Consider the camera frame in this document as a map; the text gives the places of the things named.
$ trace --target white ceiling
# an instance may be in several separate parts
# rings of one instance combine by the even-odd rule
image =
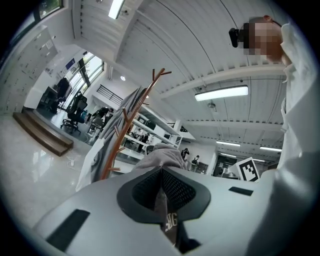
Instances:
[[[219,150],[277,161],[277,153],[262,151],[259,146],[282,147],[280,109],[285,77],[279,65],[233,48],[228,34],[230,28],[240,28],[256,16],[270,15],[280,24],[286,23],[286,16],[276,6],[263,0],[126,0],[122,11],[128,13],[113,20],[108,17],[112,0],[81,3],[80,22],[73,19],[81,47],[126,73],[137,85],[148,85],[152,69],[172,71],[160,78],[153,95],[183,120],[197,140],[239,142],[240,148],[219,146]],[[251,71],[251,67],[261,72]],[[210,100],[197,102],[194,97],[200,89],[236,85],[248,85],[249,95],[213,100],[216,112],[208,108]]]

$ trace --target white floor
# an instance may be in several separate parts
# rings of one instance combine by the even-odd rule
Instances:
[[[32,228],[45,213],[73,195],[90,148],[74,141],[73,150],[59,157],[37,143],[12,117],[2,116],[0,185],[13,214]],[[71,159],[75,159],[72,168]]]

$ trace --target wooden step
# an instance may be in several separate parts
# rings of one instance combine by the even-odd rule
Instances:
[[[26,114],[27,118],[33,122],[35,126],[37,126],[42,132],[47,134],[50,138],[52,138],[54,141],[59,142],[61,145],[67,147],[68,149],[72,149],[74,146],[74,142],[59,133],[58,131],[52,129],[49,125],[47,125],[45,122],[43,122],[35,113],[33,113],[31,110],[24,110],[24,114]]]
[[[55,153],[57,156],[62,156],[69,148],[54,141],[37,125],[31,121],[25,113],[13,113],[13,118],[21,125],[21,127],[42,146]]]

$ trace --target black mesh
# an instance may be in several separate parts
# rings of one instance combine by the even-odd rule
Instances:
[[[166,170],[162,170],[162,189],[177,211],[196,196],[196,190]]]
[[[140,181],[132,189],[134,200],[140,205],[154,210],[155,201],[161,185],[160,170]]]

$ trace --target black office chair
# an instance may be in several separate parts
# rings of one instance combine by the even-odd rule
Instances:
[[[81,133],[78,127],[78,123],[83,124],[85,122],[84,119],[81,119],[81,114],[88,105],[86,101],[87,98],[84,97],[81,93],[79,93],[78,96],[74,98],[72,106],[67,110],[67,116],[69,119],[63,119],[60,128],[62,128],[63,126],[71,127],[71,134],[74,132],[74,130]]]

